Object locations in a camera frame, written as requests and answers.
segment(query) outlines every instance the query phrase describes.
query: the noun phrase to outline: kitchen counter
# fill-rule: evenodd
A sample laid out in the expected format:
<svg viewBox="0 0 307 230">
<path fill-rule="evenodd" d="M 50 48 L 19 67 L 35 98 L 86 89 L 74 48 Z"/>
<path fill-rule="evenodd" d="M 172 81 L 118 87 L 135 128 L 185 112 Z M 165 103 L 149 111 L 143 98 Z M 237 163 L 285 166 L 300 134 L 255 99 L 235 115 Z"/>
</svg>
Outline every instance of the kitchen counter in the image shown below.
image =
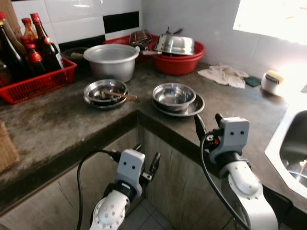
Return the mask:
<svg viewBox="0 0 307 230">
<path fill-rule="evenodd" d="M 205 63 L 197 66 L 197 70 L 206 68 Z M 88 71 L 76 75 L 74 84 L 32 100 L 17 105 L 0 101 L 0 120 L 5 122 L 21 155 L 17 165 L 0 175 L 2 214 L 99 147 L 93 143 L 100 141 L 101 146 L 105 146 L 138 124 L 198 162 L 199 140 L 193 117 L 170 117 L 151 104 L 154 87 L 166 82 L 186 84 L 205 99 L 200 115 L 207 130 L 217 128 L 216 113 L 249 120 L 244 156 L 250 160 L 253 172 L 265 186 L 288 197 L 307 213 L 307 199 L 285 185 L 264 154 L 288 106 L 282 98 L 266 94 L 259 87 L 246 86 L 241 90 L 218 85 L 196 71 L 180 77 L 164 75 L 148 61 L 136 66 L 134 77 L 127 83 L 129 92 L 140 100 L 127 101 L 116 109 L 103 111 L 83 101 L 84 87 L 95 78 Z"/>
</svg>

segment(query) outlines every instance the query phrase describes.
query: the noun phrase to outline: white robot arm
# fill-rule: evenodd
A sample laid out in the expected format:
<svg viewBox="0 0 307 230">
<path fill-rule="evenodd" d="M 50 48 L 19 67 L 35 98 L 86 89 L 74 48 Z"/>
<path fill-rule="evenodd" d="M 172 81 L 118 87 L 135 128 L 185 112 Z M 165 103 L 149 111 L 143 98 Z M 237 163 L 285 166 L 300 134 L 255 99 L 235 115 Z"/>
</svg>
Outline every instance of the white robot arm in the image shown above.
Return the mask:
<svg viewBox="0 0 307 230">
<path fill-rule="evenodd" d="M 149 172 L 146 173 L 144 171 L 145 155 L 137 151 L 140 147 L 141 145 L 137 145 L 122 153 L 114 150 L 102 151 L 118 162 L 117 175 L 115 182 L 107 186 L 104 197 L 93 210 L 90 230 L 117 230 L 124 221 L 130 203 L 135 197 L 141 196 L 142 187 L 154 178 L 159 167 L 160 154 L 156 153 Z"/>
<path fill-rule="evenodd" d="M 197 135 L 203 144 L 202 159 L 205 150 L 209 153 L 211 162 L 220 169 L 223 195 L 215 189 L 217 195 L 222 201 L 226 198 L 227 202 L 224 201 L 224 204 L 230 205 L 245 223 L 243 228 L 277 230 L 277 218 L 263 195 L 260 180 L 250 169 L 248 160 L 240 157 L 247 143 L 249 122 L 240 117 L 223 118 L 217 114 L 215 119 L 219 129 L 206 133 L 201 117 L 196 115 L 194 118 Z"/>
</svg>

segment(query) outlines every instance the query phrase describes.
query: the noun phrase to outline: wall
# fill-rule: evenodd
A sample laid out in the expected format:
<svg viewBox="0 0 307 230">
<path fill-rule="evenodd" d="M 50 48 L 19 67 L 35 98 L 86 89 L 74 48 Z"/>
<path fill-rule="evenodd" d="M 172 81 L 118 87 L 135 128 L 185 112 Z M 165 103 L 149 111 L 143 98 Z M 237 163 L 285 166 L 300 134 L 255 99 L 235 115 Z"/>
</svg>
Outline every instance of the wall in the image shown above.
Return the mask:
<svg viewBox="0 0 307 230">
<path fill-rule="evenodd" d="M 15 0 L 12 4 L 22 31 L 21 19 L 37 12 L 57 44 L 102 35 L 108 40 L 142 27 L 141 0 Z"/>
<path fill-rule="evenodd" d="M 269 69 L 307 66 L 307 46 L 233 30 L 239 3 L 240 0 L 142 0 L 143 28 L 159 35 L 168 26 L 171 31 L 184 27 L 182 35 L 206 46 L 203 61 L 230 64 L 257 77 Z"/>
</svg>

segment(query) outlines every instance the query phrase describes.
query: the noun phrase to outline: metal sink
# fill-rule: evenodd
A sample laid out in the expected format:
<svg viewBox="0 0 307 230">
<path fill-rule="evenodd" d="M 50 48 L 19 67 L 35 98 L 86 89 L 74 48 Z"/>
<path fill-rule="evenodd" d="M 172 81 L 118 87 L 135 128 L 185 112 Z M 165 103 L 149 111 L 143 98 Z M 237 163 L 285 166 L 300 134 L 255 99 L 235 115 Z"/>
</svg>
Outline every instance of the metal sink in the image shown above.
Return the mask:
<svg viewBox="0 0 307 230">
<path fill-rule="evenodd" d="M 307 198 L 307 96 L 289 106 L 265 154 L 287 186 Z"/>
</svg>

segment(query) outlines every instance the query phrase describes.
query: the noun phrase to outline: white container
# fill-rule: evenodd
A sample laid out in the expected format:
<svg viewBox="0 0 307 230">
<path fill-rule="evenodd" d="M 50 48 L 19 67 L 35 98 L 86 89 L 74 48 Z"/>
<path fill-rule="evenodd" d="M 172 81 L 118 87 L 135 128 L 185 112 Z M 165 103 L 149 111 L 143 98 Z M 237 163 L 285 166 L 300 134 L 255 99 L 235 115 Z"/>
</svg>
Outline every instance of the white container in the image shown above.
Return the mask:
<svg viewBox="0 0 307 230">
<path fill-rule="evenodd" d="M 262 88 L 271 93 L 271 94 L 274 94 L 276 96 L 283 96 L 285 93 L 286 93 L 286 87 L 285 87 L 285 84 L 282 83 L 282 84 L 277 84 L 271 80 L 268 80 L 266 77 L 265 77 L 266 73 L 263 74 L 263 77 L 261 79 L 261 86 Z"/>
</svg>

